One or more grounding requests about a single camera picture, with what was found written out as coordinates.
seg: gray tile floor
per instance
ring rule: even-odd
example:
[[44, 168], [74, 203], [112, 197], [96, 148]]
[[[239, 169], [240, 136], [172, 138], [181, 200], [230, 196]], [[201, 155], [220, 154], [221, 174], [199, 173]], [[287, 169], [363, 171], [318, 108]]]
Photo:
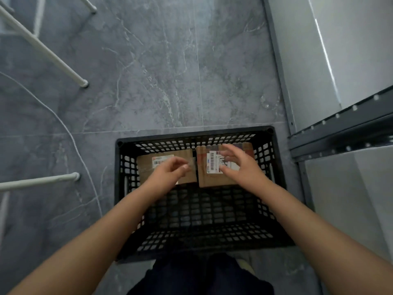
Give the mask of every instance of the gray tile floor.
[[[90, 81], [74, 82], [20, 37], [0, 38], [0, 71], [47, 104], [73, 134], [106, 213], [121, 137], [273, 125], [288, 190], [302, 199], [263, 4], [260, 0], [47, 0], [40, 39]], [[14, 4], [32, 15], [29, 3]], [[0, 253], [0, 294], [99, 217], [70, 137], [54, 116], [0, 76], [0, 181], [78, 171], [76, 183], [11, 195]], [[233, 253], [276, 294], [317, 294], [298, 248]], [[97, 294], [125, 294], [150, 261], [113, 265]]]

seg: bare arm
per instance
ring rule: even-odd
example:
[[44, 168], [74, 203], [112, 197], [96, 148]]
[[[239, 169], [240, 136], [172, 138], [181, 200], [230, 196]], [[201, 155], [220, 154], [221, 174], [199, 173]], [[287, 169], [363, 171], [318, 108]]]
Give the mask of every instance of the bare arm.
[[54, 253], [9, 294], [92, 294], [146, 209], [187, 171], [183, 158], [165, 161], [142, 186]]
[[256, 161], [233, 145], [225, 145], [227, 160], [239, 171], [224, 174], [261, 198], [332, 294], [393, 294], [393, 266], [327, 223], [285, 189], [270, 181]]

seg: forearm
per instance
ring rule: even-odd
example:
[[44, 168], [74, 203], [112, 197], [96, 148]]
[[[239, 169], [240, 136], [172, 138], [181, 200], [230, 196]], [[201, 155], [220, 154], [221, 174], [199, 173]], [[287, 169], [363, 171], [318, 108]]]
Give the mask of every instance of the forearm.
[[58, 250], [10, 294], [92, 294], [152, 203], [140, 187]]
[[393, 267], [311, 211], [270, 180], [256, 193], [332, 294], [393, 293]]

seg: black plastic crate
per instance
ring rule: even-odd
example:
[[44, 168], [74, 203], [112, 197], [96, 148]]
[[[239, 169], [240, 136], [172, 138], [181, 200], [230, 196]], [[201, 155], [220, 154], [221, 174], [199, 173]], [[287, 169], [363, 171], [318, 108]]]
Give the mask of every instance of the black plastic crate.
[[[286, 187], [271, 126], [211, 130], [116, 141], [115, 204], [138, 186], [136, 157], [198, 145], [251, 142], [255, 159], [275, 183]], [[269, 207], [239, 185], [175, 186], [145, 213], [120, 253], [120, 263], [186, 251], [218, 252], [294, 245]]]

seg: dark pants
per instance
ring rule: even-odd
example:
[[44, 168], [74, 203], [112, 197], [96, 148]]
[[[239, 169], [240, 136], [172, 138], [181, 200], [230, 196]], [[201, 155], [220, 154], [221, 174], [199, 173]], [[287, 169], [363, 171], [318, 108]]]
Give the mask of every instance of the dark pants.
[[273, 295], [273, 286], [241, 269], [234, 258], [215, 254], [206, 267], [197, 256], [157, 260], [128, 295]]

